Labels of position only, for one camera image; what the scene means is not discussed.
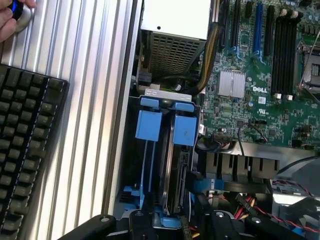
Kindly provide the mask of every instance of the black keyboard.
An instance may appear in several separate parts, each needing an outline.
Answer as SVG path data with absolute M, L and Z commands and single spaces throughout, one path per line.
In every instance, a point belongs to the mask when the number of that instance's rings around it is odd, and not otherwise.
M 14 240 L 48 163 L 67 81 L 0 65 L 0 240 Z

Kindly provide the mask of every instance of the ribbed metal surface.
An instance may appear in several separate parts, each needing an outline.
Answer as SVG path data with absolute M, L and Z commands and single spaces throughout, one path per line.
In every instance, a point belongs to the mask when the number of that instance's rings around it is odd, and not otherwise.
M 3 46 L 3 64 L 70 82 L 57 147 L 21 239 L 56 240 L 106 207 L 105 190 L 118 181 L 120 155 L 112 158 L 111 148 L 114 135 L 122 141 L 117 110 L 123 116 L 127 108 L 120 93 L 128 94 L 128 84 L 121 87 L 133 1 L 38 0 L 29 27 Z

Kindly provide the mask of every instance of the green circuit board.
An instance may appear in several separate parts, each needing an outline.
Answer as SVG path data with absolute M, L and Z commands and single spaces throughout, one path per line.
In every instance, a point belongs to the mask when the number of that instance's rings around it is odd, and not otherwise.
M 246 2 L 242 1 L 241 3 L 240 30 L 238 34 L 240 59 L 234 55 L 230 55 L 229 42 L 232 30 L 232 21 L 230 21 L 226 47 L 218 51 L 213 74 L 206 87 L 203 104 L 203 124 L 206 127 L 206 135 L 228 137 L 236 141 L 238 139 L 239 126 L 250 121 L 259 120 L 266 121 L 266 124 L 257 125 L 257 127 L 268 139 L 268 145 L 290 148 L 292 147 L 292 140 L 301 140 L 302 145 L 298 148 L 320 150 L 320 106 L 307 94 L 301 95 L 298 99 L 294 100 L 276 99 L 270 94 L 273 54 L 271 53 L 270 56 L 263 57 L 262 60 L 265 64 L 252 58 L 257 3 L 253 4 L 250 19 L 246 19 L 244 17 Z M 275 6 L 275 16 L 279 15 L 279 11 L 282 8 L 296 9 L 303 12 L 305 16 L 315 14 L 317 11 L 315 7 L 300 8 L 298 7 L 298 3 L 294 6 L 288 6 L 283 3 L 286 1 L 263 0 L 260 2 L 264 5 L 261 46 L 264 45 L 266 15 L 269 5 Z M 231 1 L 230 16 L 233 14 L 233 6 L 234 1 Z M 298 24 L 296 44 L 298 45 L 300 41 L 304 41 L 306 44 L 312 45 L 316 36 L 302 34 L 301 29 L 303 24 L 305 24 L 305 17 Z M 302 55 L 297 57 L 295 69 L 296 83 L 301 80 L 303 74 L 303 61 Z M 220 72 L 231 70 L 245 73 L 244 98 L 235 99 L 218 95 Z M 295 131 L 301 126 L 310 126 L 312 130 L 307 136 L 301 137 Z M 259 138 L 260 135 L 254 129 L 243 128 L 241 133 L 243 142 L 254 143 Z

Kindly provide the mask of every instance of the metal mesh cage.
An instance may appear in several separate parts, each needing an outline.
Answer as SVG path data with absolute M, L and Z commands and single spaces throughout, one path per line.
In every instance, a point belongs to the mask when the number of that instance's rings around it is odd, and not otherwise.
M 204 49 L 205 41 L 151 33 L 150 71 L 152 76 L 182 74 Z

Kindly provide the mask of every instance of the motherboard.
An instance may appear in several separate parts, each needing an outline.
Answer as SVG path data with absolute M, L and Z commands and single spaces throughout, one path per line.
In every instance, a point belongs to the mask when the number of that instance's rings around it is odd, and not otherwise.
M 202 109 L 205 134 L 236 141 L 239 128 L 251 123 L 267 142 L 250 127 L 241 130 L 243 142 L 320 150 L 320 4 L 224 4 L 225 28 Z

